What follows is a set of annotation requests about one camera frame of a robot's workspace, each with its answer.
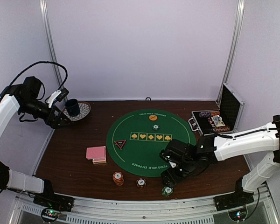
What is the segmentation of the left aluminium frame post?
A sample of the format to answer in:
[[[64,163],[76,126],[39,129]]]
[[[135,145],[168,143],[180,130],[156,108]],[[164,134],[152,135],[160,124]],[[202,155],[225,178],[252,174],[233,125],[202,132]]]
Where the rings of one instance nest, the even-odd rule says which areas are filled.
[[[41,16],[42,16],[42,21],[44,24],[44,29],[46,33],[46,38],[47,38],[47,43],[48,43],[48,48],[49,48],[49,56],[50,60],[57,63],[57,57],[56,57],[56,52],[54,48],[54,43],[53,43],[53,37],[52,37],[52,32],[50,28],[50,22],[49,22],[49,13],[48,13],[48,8],[47,8],[47,1],[46,0],[39,0],[40,3],[40,11],[41,11]],[[59,70],[59,67],[57,65],[52,65],[53,66],[53,72],[55,74],[58,86],[63,87],[62,85],[62,77],[61,73]]]

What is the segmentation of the green round poker mat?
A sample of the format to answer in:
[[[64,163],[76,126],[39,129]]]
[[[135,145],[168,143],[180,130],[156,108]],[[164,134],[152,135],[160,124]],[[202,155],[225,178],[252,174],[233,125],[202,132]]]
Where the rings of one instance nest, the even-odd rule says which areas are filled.
[[[150,115],[158,119],[151,121]],[[112,160],[123,170],[142,177],[160,177],[170,164],[159,153],[172,139],[194,145],[196,137],[189,124],[179,116],[157,109],[130,112],[116,120],[106,138]],[[114,144],[126,140],[122,150]]]

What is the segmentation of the blue ceramic mug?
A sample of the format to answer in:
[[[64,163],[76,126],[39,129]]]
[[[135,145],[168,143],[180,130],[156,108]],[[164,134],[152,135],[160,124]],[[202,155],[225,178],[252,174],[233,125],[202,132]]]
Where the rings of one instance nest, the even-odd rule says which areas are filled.
[[[77,99],[69,99],[65,103],[66,110],[71,117],[75,117],[80,114],[80,108]]]

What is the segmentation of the floral patterned plate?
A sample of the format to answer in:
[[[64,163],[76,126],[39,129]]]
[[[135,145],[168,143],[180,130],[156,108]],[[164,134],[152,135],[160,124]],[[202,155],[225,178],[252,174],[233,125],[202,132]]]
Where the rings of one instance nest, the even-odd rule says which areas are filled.
[[[79,108],[80,108],[80,114],[75,116],[75,117],[71,117],[67,110],[66,110],[66,107],[63,109],[63,113],[72,121],[72,122],[75,122],[75,121],[79,121],[79,120],[82,120],[83,118],[85,118],[91,111],[91,105],[87,102],[84,102],[84,101],[79,101],[78,102],[79,104]]]

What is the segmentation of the red backed card deck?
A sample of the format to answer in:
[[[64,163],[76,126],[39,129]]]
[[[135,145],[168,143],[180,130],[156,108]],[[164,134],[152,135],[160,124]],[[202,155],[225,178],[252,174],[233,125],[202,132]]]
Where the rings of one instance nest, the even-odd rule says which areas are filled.
[[[106,150],[105,146],[88,147],[86,149],[86,159],[93,160],[93,159],[105,158],[106,157],[105,150]]]

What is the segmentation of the aluminium poker chip case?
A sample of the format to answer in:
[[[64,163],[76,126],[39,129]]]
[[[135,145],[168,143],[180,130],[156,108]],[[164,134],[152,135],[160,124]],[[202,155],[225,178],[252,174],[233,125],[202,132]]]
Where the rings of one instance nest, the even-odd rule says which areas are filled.
[[[236,131],[245,102],[228,84],[223,84],[217,109],[192,111],[188,124],[193,132],[207,135],[211,133],[233,133]]]

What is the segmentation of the green chip stack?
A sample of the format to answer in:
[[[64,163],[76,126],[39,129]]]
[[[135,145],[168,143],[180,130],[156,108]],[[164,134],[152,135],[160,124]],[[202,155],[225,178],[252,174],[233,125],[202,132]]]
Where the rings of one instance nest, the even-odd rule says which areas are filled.
[[[170,186],[165,186],[161,190],[161,194],[165,197],[170,196],[171,194],[173,194],[173,192],[174,192],[174,189]]]

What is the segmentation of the aluminium frame post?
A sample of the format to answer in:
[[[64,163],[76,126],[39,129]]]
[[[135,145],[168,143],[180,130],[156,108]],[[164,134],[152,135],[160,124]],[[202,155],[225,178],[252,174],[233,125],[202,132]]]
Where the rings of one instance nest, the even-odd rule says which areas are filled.
[[[49,22],[49,13],[48,13],[48,8],[47,8],[47,1],[46,0],[39,0],[40,3],[40,11],[41,11],[41,16],[42,16],[42,21],[44,24],[44,29],[46,33],[46,38],[47,38],[47,43],[48,43],[48,48],[49,48],[49,56],[50,60],[57,63],[57,57],[56,57],[56,52],[54,48],[54,43],[53,43],[53,37],[52,37],[52,32],[50,28],[50,22]],[[58,86],[63,87],[62,85],[62,77],[61,73],[59,70],[59,67],[57,65],[52,65],[53,66],[53,72],[55,74]]]
[[[230,50],[227,58],[227,63],[226,67],[224,70],[224,76],[223,80],[221,82],[221,87],[220,91],[217,97],[217,104],[221,105],[221,98],[223,94],[223,86],[224,84],[228,83],[230,74],[231,74],[231,69],[232,65],[235,59],[235,54],[236,54],[236,49],[237,45],[239,42],[241,30],[242,30],[242,25],[243,25],[243,20],[244,20],[244,13],[245,13],[245,1],[244,0],[238,0],[238,5],[237,5],[237,10],[236,10],[236,16],[235,16],[235,21],[234,21],[234,29],[233,29],[233,34],[231,38],[231,45],[230,45]]]

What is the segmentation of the red five chip stack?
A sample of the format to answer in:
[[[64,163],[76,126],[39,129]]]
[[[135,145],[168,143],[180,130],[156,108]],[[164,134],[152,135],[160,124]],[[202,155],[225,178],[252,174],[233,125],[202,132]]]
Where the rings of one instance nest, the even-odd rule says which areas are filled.
[[[119,171],[113,173],[112,179],[117,186],[122,186],[124,184],[123,174]]]

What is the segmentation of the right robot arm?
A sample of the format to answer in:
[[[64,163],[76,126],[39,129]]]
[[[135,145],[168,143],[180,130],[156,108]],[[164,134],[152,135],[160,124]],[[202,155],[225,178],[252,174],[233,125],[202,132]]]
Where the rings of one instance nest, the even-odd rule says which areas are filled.
[[[262,161],[238,180],[230,202],[240,206],[256,189],[280,170],[280,115],[259,128],[231,134],[212,133],[199,138],[195,145],[171,140],[160,152],[170,164],[161,174],[162,183],[173,187],[190,176],[205,171],[209,165],[244,154],[266,151]]]

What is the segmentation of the black hundred chip stack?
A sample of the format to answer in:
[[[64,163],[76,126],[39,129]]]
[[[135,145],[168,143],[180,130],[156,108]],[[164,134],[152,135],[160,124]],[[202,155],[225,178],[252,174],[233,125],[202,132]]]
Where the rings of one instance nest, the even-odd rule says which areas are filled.
[[[136,185],[137,185],[138,188],[144,189],[146,187],[146,185],[147,185],[147,182],[146,182],[146,180],[144,178],[139,178],[136,181]]]

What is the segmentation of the gold playing card box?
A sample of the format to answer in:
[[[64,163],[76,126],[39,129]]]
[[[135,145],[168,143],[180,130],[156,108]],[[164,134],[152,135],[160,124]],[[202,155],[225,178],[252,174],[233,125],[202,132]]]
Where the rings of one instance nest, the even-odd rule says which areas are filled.
[[[92,160],[92,163],[95,164],[105,164],[106,163],[106,158],[96,158]]]

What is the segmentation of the black red triangle button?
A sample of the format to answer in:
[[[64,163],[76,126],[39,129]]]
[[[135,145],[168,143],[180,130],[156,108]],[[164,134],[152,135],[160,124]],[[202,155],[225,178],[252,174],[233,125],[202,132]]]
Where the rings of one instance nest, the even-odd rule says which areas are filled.
[[[116,140],[114,144],[119,148],[119,150],[122,150],[124,145],[126,143],[126,140]]]

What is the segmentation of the orange big blind button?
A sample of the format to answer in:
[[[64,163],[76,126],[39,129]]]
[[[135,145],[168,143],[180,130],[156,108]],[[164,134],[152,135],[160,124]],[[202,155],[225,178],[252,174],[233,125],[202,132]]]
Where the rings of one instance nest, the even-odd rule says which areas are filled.
[[[150,119],[151,121],[156,121],[156,120],[158,119],[158,117],[157,117],[156,115],[150,115],[150,116],[149,116],[149,119]]]

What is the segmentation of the right aluminium frame post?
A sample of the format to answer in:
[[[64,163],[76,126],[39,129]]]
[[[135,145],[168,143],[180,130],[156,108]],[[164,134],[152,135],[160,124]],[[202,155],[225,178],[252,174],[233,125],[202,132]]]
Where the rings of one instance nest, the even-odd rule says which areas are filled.
[[[244,0],[238,0],[238,5],[237,5],[237,10],[236,10],[236,16],[235,16],[235,21],[234,21],[234,29],[233,29],[233,34],[231,38],[231,45],[230,45],[230,50],[227,58],[227,63],[226,67],[224,70],[224,76],[223,80],[221,82],[221,87],[220,91],[217,97],[217,104],[221,105],[221,98],[223,94],[223,86],[224,84],[228,83],[230,74],[231,74],[231,69],[232,65],[235,59],[235,54],[236,54],[236,49],[237,45],[239,42],[241,30],[242,30],[242,25],[243,25],[243,20],[244,20],[244,13],[245,13],[245,1]]]

